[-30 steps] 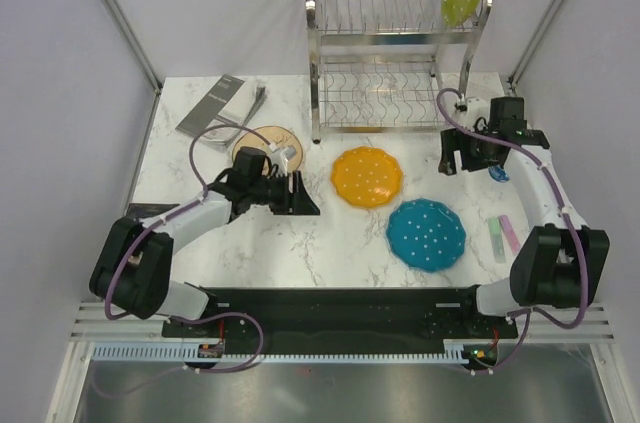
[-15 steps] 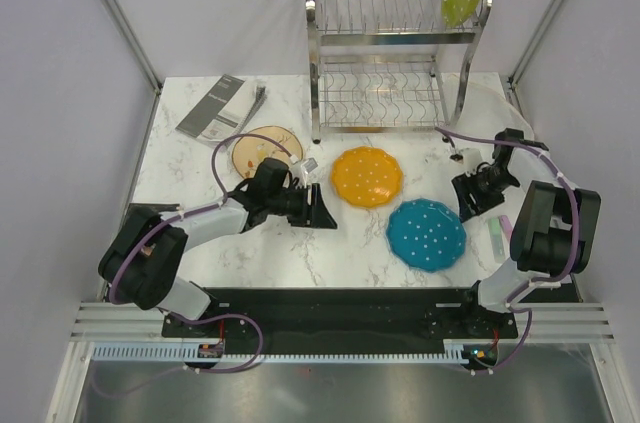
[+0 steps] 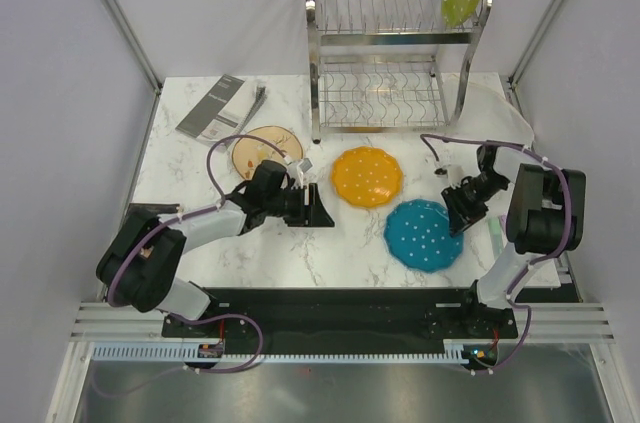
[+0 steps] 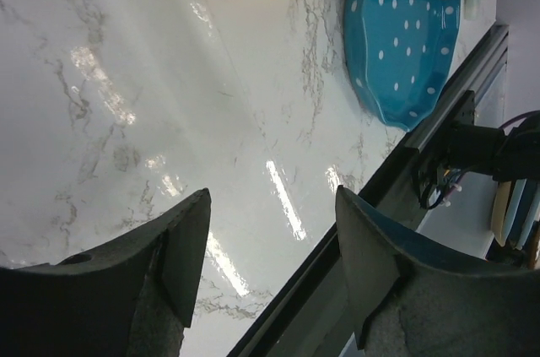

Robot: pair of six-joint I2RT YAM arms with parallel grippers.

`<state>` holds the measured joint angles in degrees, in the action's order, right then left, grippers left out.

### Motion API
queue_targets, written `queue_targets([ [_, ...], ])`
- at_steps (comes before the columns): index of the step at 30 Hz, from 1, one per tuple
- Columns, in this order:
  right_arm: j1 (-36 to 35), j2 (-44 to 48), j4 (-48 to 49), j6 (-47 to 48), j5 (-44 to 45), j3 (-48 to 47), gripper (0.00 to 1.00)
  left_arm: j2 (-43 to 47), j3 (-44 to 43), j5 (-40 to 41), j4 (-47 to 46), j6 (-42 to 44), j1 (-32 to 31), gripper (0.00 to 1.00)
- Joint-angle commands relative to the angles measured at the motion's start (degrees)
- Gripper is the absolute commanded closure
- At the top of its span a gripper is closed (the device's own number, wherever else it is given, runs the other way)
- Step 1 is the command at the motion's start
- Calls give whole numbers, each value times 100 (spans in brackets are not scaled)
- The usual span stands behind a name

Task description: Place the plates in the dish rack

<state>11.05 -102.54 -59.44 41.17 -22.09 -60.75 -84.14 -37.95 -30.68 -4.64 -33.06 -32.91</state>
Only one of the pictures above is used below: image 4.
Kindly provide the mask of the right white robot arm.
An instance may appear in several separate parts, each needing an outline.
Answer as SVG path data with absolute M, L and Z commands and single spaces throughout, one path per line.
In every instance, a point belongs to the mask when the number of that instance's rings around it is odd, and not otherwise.
M 539 179 L 539 112 L 521 115 L 522 123 L 509 133 L 503 127 L 480 127 L 454 123 L 445 134 L 445 153 L 441 164 L 451 173 L 435 177 L 420 188 L 419 174 L 413 186 L 419 206 L 438 207 L 450 193 L 451 186 L 468 172 L 491 176 L 494 181 L 508 182 Z

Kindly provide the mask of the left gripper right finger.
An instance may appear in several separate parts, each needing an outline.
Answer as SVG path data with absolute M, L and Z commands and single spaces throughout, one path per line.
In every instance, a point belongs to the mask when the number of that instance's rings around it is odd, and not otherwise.
M 393 249 L 408 276 L 370 324 L 366 355 L 538 355 L 538 271 L 484 261 L 419 233 Z

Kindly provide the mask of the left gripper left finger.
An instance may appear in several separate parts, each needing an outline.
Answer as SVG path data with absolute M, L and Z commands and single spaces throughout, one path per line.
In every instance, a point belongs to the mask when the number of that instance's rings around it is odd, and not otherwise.
M 3 268 L 2 355 L 178 355 L 192 324 L 210 214 L 202 189 L 56 265 Z

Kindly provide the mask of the blue polka dot plate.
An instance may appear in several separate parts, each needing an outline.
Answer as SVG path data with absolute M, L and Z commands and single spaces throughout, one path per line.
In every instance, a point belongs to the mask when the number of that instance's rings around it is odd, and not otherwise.
M 448 79 L 461 0 L 345 0 L 343 45 L 354 92 L 389 127 L 413 130 Z

